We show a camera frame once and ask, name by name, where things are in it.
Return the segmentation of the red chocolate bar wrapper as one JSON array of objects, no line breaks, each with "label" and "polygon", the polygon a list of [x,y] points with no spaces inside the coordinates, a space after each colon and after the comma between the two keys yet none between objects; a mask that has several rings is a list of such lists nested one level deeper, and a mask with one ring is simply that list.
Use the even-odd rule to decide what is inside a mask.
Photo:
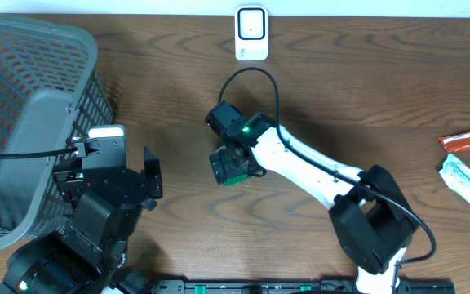
[{"label": "red chocolate bar wrapper", "polygon": [[441,136],[438,141],[448,154],[470,151],[470,131],[452,136]]}]

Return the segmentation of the teal tissue packet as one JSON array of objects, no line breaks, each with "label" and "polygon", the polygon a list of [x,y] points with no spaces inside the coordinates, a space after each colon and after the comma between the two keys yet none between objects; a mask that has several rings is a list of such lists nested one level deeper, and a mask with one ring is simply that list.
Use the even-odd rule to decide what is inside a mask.
[{"label": "teal tissue packet", "polygon": [[448,154],[439,175],[449,189],[470,204],[470,168],[453,154]]}]

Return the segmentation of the white bottle green cap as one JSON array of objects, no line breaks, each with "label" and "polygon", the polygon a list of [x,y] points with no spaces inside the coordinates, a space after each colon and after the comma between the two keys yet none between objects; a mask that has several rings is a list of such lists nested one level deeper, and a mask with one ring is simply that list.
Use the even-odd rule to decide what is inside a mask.
[{"label": "white bottle green cap", "polygon": [[232,177],[232,178],[228,178],[224,182],[224,185],[226,185],[226,186],[238,185],[238,184],[241,184],[242,182],[246,181],[247,179],[248,179],[247,174],[243,174],[243,175],[240,175],[240,176],[235,176],[235,177]]}]

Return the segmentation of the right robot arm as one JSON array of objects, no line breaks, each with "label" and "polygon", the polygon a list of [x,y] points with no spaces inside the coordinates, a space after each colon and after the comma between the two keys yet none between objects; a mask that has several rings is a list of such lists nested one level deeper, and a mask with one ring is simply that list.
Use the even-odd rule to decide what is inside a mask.
[{"label": "right robot arm", "polygon": [[219,184],[266,172],[285,177],[327,209],[340,246],[358,267],[356,289],[394,292],[397,268],[421,224],[388,171],[328,158],[265,114],[209,113],[205,123],[223,141],[210,156]]}]

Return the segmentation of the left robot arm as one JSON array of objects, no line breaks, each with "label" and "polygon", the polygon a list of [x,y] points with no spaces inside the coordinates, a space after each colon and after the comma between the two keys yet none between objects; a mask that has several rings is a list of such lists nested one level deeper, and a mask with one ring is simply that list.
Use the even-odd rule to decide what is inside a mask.
[{"label": "left robot arm", "polygon": [[0,294],[102,292],[126,262],[142,212],[162,198],[160,160],[149,148],[141,171],[127,168],[122,137],[80,139],[75,148],[53,172],[72,213],[11,255]]}]

